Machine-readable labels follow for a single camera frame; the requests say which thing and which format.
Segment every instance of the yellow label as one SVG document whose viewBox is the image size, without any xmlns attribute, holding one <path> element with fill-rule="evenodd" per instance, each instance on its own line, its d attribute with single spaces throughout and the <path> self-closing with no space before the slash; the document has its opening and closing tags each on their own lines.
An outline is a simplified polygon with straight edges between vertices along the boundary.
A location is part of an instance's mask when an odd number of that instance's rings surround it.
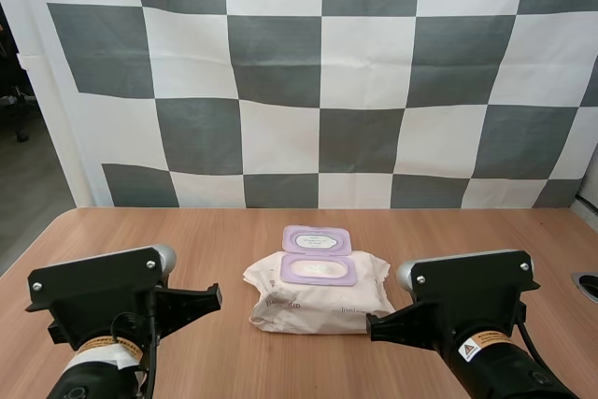
<svg viewBox="0 0 598 399">
<path fill-rule="evenodd" d="M 513 342 L 510 340 L 508 336 L 503 334 L 502 332 L 496 331 L 485 331 L 480 332 L 479 334 L 475 334 L 471 337 L 478 346 L 481 348 L 486 348 L 490 345 L 495 345 L 496 343 L 511 343 Z"/>
<path fill-rule="evenodd" d="M 132 341 L 127 340 L 126 338 L 117 337 L 117 341 L 124 346 L 125 349 L 129 351 L 129 353 L 137 359 L 138 362 L 141 362 L 141 357 L 143 357 L 142 350 Z M 96 338 L 92 338 L 89 341 L 86 341 L 77 351 L 77 354 L 81 352 L 85 352 L 88 349 L 93 348 L 102 348 L 104 346 L 114 345 L 116 344 L 114 338 L 111 336 L 98 336 Z"/>
<path fill-rule="evenodd" d="M 514 344 L 510 338 L 502 332 L 484 331 L 467 338 L 459 348 L 459 353 L 463 356 L 465 361 L 469 363 L 478 352 L 488 346 L 495 345 L 496 343 Z"/>
</svg>

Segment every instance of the warning label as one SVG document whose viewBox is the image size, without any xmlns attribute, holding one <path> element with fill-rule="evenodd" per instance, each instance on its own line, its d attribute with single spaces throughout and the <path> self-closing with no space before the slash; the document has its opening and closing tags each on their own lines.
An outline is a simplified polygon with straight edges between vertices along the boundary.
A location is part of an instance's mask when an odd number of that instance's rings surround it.
<svg viewBox="0 0 598 399">
<path fill-rule="evenodd" d="M 488 346 L 495 345 L 496 343 L 513 344 L 509 337 L 502 332 L 485 331 L 467 338 L 459 348 L 459 353 L 463 356 L 465 361 L 469 363 L 478 352 Z"/>
<path fill-rule="evenodd" d="M 469 353 L 474 350 L 476 347 L 475 346 L 469 346 L 469 345 L 465 345 L 465 355 L 469 355 Z"/>
</svg>

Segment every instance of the wooden table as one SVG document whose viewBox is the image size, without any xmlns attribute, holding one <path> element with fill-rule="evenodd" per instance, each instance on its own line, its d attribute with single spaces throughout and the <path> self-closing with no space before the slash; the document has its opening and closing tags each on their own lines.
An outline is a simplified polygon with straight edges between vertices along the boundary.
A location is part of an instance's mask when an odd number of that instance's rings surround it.
<svg viewBox="0 0 598 399">
<path fill-rule="evenodd" d="M 28 314 L 34 268 L 153 243 L 172 246 L 173 288 L 219 282 L 222 310 L 167 337 L 159 348 L 156 399 L 467 397 L 438 355 L 365 335 L 277 335 L 253 327 L 258 293 L 246 267 L 280 249 L 288 224 L 349 230 L 355 249 L 392 265 L 408 259 L 491 249 L 525 249 L 542 285 L 523 295 L 528 329 L 562 381 L 582 398 L 598 391 L 598 305 L 570 280 L 598 271 L 598 235 L 566 209 L 224 210 L 89 208 L 66 212 L 0 278 L 0 397 L 46 397 L 73 355 L 54 346 L 47 311 Z M 394 275 L 395 307 L 407 306 Z"/>
</svg>

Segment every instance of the wet wipes package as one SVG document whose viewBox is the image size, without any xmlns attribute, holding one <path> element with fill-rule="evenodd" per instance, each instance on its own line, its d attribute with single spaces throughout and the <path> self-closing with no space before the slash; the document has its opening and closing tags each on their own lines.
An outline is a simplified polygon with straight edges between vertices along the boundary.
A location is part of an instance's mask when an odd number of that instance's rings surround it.
<svg viewBox="0 0 598 399">
<path fill-rule="evenodd" d="M 280 278 L 311 285 L 354 285 L 357 282 L 349 232 L 340 228 L 287 226 L 282 234 Z"/>
<path fill-rule="evenodd" d="M 282 248 L 243 274 L 260 292 L 249 320 L 263 331 L 363 334 L 366 313 L 394 311 L 384 290 L 390 265 L 353 251 L 347 230 L 287 226 Z"/>
<path fill-rule="evenodd" d="M 243 274 L 260 293 L 249 318 L 259 329 L 289 334 L 365 334 L 366 313 L 381 317 L 394 311 L 384 290 L 391 266 L 382 259 L 363 251 L 343 256 L 352 262 L 356 277 L 353 285 L 343 286 L 284 281 L 280 276 L 282 259 L 288 256 L 293 254 L 275 252 Z M 340 277 L 346 273 L 342 266 L 317 266 L 301 260 L 294 264 L 294 269 L 314 278 L 322 272 Z"/>
</svg>

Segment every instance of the purple lid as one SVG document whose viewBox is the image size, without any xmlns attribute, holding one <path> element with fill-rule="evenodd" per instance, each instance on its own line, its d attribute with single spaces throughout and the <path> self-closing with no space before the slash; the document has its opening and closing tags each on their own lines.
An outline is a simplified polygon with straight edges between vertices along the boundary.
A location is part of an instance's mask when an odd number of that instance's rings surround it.
<svg viewBox="0 0 598 399">
<path fill-rule="evenodd" d="M 285 254 L 280 279 L 293 284 L 351 286 L 357 282 L 357 273 L 349 257 Z"/>
<path fill-rule="evenodd" d="M 346 229 L 291 225 L 284 228 L 282 248 L 298 254 L 348 256 L 351 240 Z"/>
</svg>

